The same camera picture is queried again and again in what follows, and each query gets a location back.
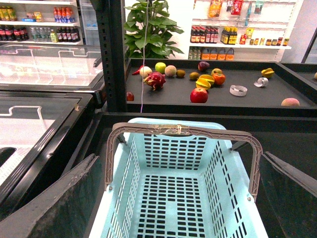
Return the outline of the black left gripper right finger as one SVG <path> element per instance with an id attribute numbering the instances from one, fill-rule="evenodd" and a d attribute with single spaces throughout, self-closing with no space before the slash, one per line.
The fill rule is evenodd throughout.
<path id="1" fill-rule="evenodd" d="M 260 174 L 271 208 L 287 238 L 317 236 L 317 180 L 270 152 Z"/>

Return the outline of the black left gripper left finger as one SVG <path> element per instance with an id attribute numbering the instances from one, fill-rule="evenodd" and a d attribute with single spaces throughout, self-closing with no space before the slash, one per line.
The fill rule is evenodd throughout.
<path id="1" fill-rule="evenodd" d="M 2 238 L 82 238 L 98 195 L 101 160 L 89 155 L 0 223 Z"/>

